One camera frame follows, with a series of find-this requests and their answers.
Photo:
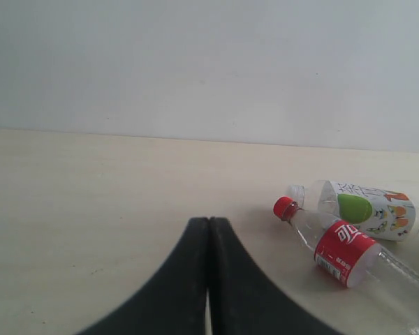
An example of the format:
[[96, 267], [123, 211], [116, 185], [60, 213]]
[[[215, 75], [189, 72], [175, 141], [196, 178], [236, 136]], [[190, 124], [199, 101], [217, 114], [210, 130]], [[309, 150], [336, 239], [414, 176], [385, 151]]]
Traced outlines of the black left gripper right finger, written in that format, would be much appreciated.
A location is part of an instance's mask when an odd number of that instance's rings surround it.
[[209, 220], [208, 294], [213, 334], [338, 334], [267, 277], [227, 218]]

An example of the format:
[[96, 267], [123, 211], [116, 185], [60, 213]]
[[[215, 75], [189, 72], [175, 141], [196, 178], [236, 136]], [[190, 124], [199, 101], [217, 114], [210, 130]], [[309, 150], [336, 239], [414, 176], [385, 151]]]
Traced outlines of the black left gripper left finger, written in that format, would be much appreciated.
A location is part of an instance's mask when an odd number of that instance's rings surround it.
[[156, 273], [81, 334], [204, 334], [209, 219], [192, 218]]

